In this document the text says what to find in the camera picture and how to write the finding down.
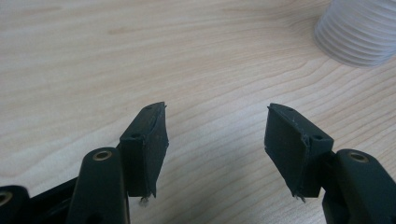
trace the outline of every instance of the white ribbed container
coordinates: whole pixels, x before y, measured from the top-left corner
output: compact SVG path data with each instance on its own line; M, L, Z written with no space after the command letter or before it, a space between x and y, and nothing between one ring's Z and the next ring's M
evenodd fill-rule
M396 0L332 0L317 23L315 41L340 63L385 63L396 53Z

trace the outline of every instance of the table surface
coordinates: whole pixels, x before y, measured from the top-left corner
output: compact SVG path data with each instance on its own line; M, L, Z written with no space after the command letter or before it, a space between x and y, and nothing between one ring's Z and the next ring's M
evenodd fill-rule
M300 111L396 178L396 60L370 69L313 41L329 1L5 0L0 3L0 186L34 196L114 147L165 101L170 139L133 223L325 223L264 152L270 103Z

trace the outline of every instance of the wood grain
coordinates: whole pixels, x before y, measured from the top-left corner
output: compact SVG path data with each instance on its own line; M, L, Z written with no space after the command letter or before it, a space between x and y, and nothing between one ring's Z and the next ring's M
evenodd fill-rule
M396 178L396 60L342 65L313 42L329 1L0 2L0 186L30 194L114 147L165 101L170 147L133 223L325 223L263 150L267 106L294 107Z

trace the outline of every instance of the stacked plastic cups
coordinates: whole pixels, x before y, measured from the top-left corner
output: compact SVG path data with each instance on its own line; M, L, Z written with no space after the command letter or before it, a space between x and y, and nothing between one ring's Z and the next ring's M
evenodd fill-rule
M385 63L396 53L396 0L332 0L316 26L315 40L340 63Z

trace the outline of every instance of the wooden table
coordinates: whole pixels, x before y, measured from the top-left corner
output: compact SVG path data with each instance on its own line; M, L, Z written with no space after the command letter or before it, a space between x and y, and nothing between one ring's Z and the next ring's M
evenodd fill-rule
M396 60L371 69L320 51L329 1L70 0L0 3L0 186L31 196L114 147L165 101L170 147L133 223L325 223L264 152L267 106L300 111L396 178Z

